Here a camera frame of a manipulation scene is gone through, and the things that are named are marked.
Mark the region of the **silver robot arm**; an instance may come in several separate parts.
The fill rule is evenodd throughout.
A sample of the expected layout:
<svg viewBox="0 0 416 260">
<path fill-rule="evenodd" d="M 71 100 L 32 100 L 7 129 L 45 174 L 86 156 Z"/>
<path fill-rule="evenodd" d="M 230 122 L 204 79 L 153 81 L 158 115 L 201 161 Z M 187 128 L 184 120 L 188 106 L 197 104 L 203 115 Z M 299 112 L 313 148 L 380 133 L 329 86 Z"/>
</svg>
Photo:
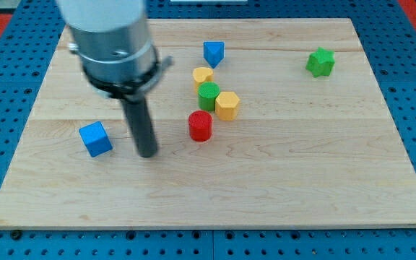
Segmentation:
<svg viewBox="0 0 416 260">
<path fill-rule="evenodd" d="M 136 103 L 158 84 L 173 57 L 160 59 L 143 0 L 57 0 L 88 80 L 110 98 Z"/>
</svg>

